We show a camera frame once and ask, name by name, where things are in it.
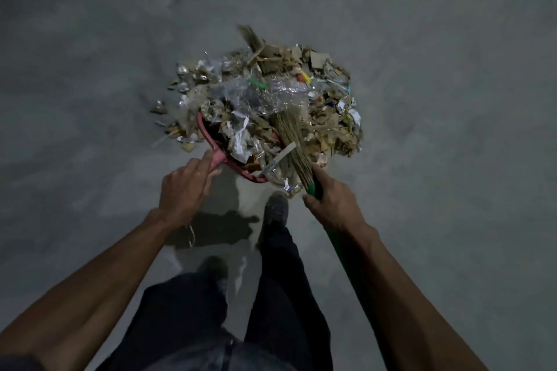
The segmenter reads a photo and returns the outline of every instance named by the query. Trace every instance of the foot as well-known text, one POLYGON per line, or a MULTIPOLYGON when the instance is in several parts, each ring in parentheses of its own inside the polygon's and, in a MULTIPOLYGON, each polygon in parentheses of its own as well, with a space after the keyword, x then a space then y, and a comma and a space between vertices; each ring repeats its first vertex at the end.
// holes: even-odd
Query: foot
POLYGON ((205 273, 210 276, 218 287, 218 291, 222 293, 228 302, 228 264, 222 258, 212 255, 203 260, 197 269, 198 273, 205 273))
POLYGON ((288 198, 281 191, 275 191, 265 204, 265 212, 263 214, 263 226, 257 241, 257 247, 261 246, 263 240, 268 236, 268 229, 274 223, 286 226, 288 220, 288 198))

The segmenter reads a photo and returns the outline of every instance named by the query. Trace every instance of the dustpan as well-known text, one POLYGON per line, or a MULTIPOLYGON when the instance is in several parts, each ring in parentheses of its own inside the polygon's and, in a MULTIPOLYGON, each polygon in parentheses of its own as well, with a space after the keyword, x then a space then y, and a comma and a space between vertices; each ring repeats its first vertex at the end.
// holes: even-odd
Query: dustpan
POLYGON ((255 176, 244 169, 242 169, 238 164, 234 162, 233 159, 230 159, 226 156, 226 153, 222 150, 219 144, 213 139, 211 136, 211 132, 205 126, 205 121, 203 120, 203 115, 201 112, 197 114, 197 124, 199 125, 199 130, 209 142, 211 148, 213 149, 213 161, 211 162, 211 171, 215 170, 221 164, 226 164, 230 167, 233 171, 238 173, 241 177, 250 180, 255 183, 266 183, 267 179, 262 174, 259 176, 255 176))

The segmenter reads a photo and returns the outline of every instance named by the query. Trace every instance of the trash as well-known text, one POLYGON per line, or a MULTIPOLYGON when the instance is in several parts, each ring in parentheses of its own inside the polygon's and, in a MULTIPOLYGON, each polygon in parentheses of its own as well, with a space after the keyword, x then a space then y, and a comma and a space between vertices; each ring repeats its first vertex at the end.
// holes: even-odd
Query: trash
POLYGON ((155 105, 153 107, 151 107, 150 110, 151 113, 157 113, 157 114, 166 114, 168 113, 167 107, 164 104, 164 101, 162 100, 157 100, 155 102, 155 105))
POLYGON ((175 138, 187 152, 205 140, 197 120, 200 112, 205 135, 211 135, 213 147, 218 146, 237 171, 261 175, 252 179, 258 182, 264 176, 294 196, 303 189, 287 155, 296 145, 284 147, 271 116, 294 108, 303 136, 300 144, 321 167, 330 155, 352 156, 363 133, 350 74, 328 53, 301 44, 270 44, 249 26, 238 29, 249 49, 217 57, 205 52, 196 62, 180 61, 177 79, 168 86, 176 103, 158 101, 151 110, 168 112, 168 124, 157 122, 166 127, 164 139, 175 138))

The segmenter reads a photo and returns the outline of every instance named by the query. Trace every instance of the person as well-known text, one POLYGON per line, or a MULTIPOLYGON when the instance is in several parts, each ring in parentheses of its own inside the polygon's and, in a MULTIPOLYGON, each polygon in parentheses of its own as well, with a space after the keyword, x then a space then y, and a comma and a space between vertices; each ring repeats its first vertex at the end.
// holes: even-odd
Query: person
MULTIPOLYGON (((81 371, 126 309, 165 239, 189 223, 218 171, 212 152, 164 177, 159 206, 112 247, 62 281, 0 334, 0 369, 81 371)), ((486 370, 364 220, 348 186, 314 167, 322 199, 305 205, 335 241, 389 370, 486 370)), ((149 287, 100 371, 332 369, 330 332, 286 228, 288 202, 265 206, 262 270, 244 341, 223 328, 226 264, 149 287)))

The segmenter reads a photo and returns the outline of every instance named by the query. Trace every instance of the trousers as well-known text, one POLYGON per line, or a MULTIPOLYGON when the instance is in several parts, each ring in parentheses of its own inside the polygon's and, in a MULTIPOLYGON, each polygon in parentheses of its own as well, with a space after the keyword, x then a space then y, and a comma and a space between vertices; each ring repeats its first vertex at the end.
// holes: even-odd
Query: trousers
MULTIPOLYGON (((330 331, 311 292, 288 229, 273 223, 260 242, 261 277, 244 343, 297 371, 332 370, 330 331)), ((223 323, 227 302, 217 283, 197 272, 147 288, 115 351, 97 371, 139 371, 201 340, 233 338, 223 323)))

